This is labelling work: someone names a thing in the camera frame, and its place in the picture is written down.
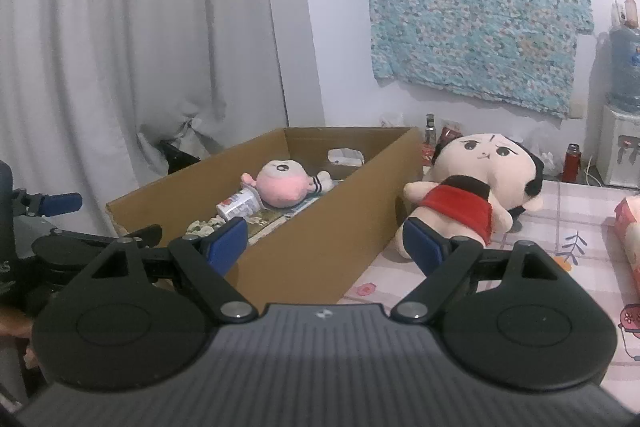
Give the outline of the green white scrunched cloth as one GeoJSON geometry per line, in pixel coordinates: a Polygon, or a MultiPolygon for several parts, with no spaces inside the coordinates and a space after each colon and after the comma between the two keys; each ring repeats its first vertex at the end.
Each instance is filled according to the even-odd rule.
{"type": "Polygon", "coordinates": [[[222,228],[226,223],[227,221],[219,216],[208,220],[195,220],[186,228],[186,235],[207,237],[222,228]]]}

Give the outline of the gold tissue pack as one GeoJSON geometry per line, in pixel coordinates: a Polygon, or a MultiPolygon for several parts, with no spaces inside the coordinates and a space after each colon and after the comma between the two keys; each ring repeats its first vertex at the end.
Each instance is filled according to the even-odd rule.
{"type": "Polygon", "coordinates": [[[246,217],[248,241],[253,244],[286,222],[285,215],[272,209],[263,209],[246,217]]]}

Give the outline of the strawberry yogurt cup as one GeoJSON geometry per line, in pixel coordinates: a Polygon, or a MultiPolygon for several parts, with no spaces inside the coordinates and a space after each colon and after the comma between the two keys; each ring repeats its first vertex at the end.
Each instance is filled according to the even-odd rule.
{"type": "Polygon", "coordinates": [[[224,221],[230,221],[236,217],[252,217],[262,210],[262,200],[253,187],[246,186],[222,202],[218,202],[216,209],[218,216],[224,221]]]}

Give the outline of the teal floral wall cloth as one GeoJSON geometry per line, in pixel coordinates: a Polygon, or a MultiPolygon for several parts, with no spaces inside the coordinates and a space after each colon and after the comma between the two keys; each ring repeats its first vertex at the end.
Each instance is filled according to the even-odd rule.
{"type": "Polygon", "coordinates": [[[378,81],[420,84],[558,118],[570,113],[590,0],[369,0],[378,81]]]}

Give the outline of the brown cardboard box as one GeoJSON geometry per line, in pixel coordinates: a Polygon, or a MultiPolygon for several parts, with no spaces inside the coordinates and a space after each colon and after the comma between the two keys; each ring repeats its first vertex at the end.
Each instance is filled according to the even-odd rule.
{"type": "Polygon", "coordinates": [[[402,190],[422,176],[416,128],[312,127],[270,131],[108,202],[120,233],[160,225],[163,240],[239,190],[273,159],[326,170],[336,187],[247,248],[228,281],[257,308],[337,303],[392,241],[409,208],[402,190]]]}

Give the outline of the pink plush toy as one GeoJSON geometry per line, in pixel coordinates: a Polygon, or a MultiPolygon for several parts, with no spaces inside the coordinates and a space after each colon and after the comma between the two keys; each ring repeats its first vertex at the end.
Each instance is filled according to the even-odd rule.
{"type": "Polygon", "coordinates": [[[334,187],[327,171],[309,176],[305,168],[292,159],[268,161],[256,176],[243,173],[241,184],[255,190],[262,205],[276,209],[292,208],[307,197],[326,194],[334,187]]]}

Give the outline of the white water dispenser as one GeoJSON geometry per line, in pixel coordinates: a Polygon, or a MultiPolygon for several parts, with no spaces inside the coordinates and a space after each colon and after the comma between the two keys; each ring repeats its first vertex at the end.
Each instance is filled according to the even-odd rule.
{"type": "Polygon", "coordinates": [[[638,115],[603,107],[597,168],[606,185],[639,187],[639,131],[638,115]]]}

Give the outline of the large doll plush red shirt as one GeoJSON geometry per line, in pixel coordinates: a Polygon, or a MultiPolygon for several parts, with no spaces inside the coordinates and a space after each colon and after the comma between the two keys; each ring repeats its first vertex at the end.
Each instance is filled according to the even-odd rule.
{"type": "MultiPolygon", "coordinates": [[[[459,136],[436,147],[423,181],[405,185],[405,199],[414,206],[408,218],[419,218],[446,239],[465,236],[488,246],[523,212],[540,208],[542,181],[544,164],[524,145],[500,133],[459,136]]],[[[401,246],[402,225],[394,247],[410,259],[401,246]]]]}

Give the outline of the pink wet wipes pack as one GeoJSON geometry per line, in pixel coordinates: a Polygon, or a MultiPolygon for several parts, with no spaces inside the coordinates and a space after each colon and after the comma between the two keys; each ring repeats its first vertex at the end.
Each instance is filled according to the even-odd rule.
{"type": "Polygon", "coordinates": [[[623,245],[632,280],[640,291],[640,196],[626,196],[615,207],[614,231],[623,245]]]}

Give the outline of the blue water jug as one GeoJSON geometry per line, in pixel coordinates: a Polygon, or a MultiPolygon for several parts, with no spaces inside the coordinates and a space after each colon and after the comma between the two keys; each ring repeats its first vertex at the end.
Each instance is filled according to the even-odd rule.
{"type": "Polygon", "coordinates": [[[640,105],[640,38],[638,29],[620,26],[610,31],[612,82],[608,103],[638,115],[640,105]]]}

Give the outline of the grey curtain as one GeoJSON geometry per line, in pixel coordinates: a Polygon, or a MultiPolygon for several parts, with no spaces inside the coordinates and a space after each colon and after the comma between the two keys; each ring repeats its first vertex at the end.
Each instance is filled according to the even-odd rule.
{"type": "Polygon", "coordinates": [[[63,228],[111,234],[164,141],[323,121],[307,0],[1,0],[1,157],[26,190],[81,194],[63,228]]]}

